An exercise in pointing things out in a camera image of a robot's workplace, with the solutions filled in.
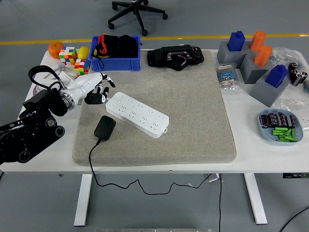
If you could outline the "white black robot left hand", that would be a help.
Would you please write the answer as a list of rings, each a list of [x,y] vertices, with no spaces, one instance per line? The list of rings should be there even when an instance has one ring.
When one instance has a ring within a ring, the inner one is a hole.
[[[65,89],[60,91],[60,96],[67,108],[73,109],[80,99],[84,99],[96,86],[102,84],[102,80],[106,80],[112,87],[115,87],[113,80],[107,74],[95,72],[81,75],[70,82]]]

